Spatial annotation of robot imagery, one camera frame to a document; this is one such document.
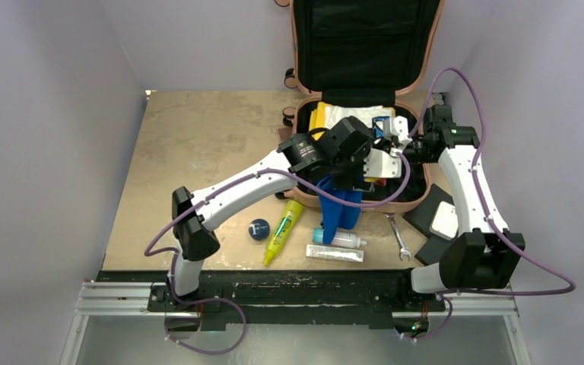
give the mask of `yellow bottle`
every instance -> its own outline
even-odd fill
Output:
[[[283,217],[281,217],[281,222],[279,222],[276,231],[268,243],[268,250],[265,252],[265,262],[263,262],[265,266],[270,265],[272,259],[281,253],[281,249],[283,249],[283,245],[285,245],[285,241],[287,241],[287,236],[290,235],[290,231],[297,222],[302,210],[303,206],[300,203],[295,202],[294,200],[287,202],[285,213],[283,214]]]

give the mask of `gray wall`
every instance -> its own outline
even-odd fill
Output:
[[[273,0],[101,1],[147,89],[281,89],[294,67],[290,11]],[[437,70],[462,65],[496,3],[447,0],[424,88]]]
[[[97,0],[0,0],[0,364],[59,360],[145,97]]]
[[[489,119],[483,161],[503,216],[529,254],[579,286],[518,299],[533,361],[584,363],[584,2],[500,2],[464,69]],[[475,124],[461,83],[451,98],[457,122]],[[527,262],[513,284],[564,285]]]

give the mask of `suitcase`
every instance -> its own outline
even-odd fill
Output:
[[[444,0],[292,0],[295,67],[285,84],[307,95],[300,105],[284,109],[284,124],[293,133],[307,132],[319,101],[338,106],[393,106],[412,128],[417,113],[397,97],[421,82]],[[400,179],[364,193],[364,202],[383,200],[397,190]],[[404,213],[430,190],[428,165],[412,164],[406,189],[394,201],[364,211]],[[318,208],[319,199],[303,186],[291,196]]]

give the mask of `wrench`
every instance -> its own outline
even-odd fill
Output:
[[[399,244],[399,259],[404,261],[405,257],[408,258],[408,261],[411,261],[413,254],[404,244],[402,236],[399,235],[399,228],[397,228],[397,222],[395,222],[395,213],[384,213],[384,215],[386,218],[388,218],[389,223],[391,224],[391,228],[393,229],[393,233],[395,234],[395,238],[397,239],[397,243]]]

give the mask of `wooden table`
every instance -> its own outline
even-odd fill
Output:
[[[414,92],[404,100],[419,110],[426,97]],[[298,91],[169,91],[153,93],[135,146],[129,175],[109,239],[104,270],[168,268],[171,254],[146,258],[149,241],[171,219],[171,192],[214,185],[249,167],[278,145],[281,110],[303,99]],[[449,187],[437,166],[433,181]],[[274,196],[234,215],[216,230],[221,250],[206,269],[263,269],[266,242],[249,237],[249,222],[266,219],[275,226],[285,202]],[[399,216],[402,238],[415,254],[426,239]],[[281,254],[270,269],[409,268],[421,264],[398,259],[398,244],[383,214],[362,213],[353,230],[368,241],[363,263],[308,259],[306,244],[319,226],[321,212],[305,208]],[[168,233],[157,247],[173,246]]]

